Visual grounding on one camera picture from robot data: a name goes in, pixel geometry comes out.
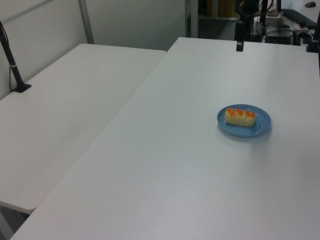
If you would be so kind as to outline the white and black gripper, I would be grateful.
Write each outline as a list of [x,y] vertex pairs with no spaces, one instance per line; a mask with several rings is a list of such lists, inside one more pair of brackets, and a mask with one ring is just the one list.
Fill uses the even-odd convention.
[[235,24],[234,40],[236,42],[236,51],[244,50],[245,24],[242,21],[237,21]]

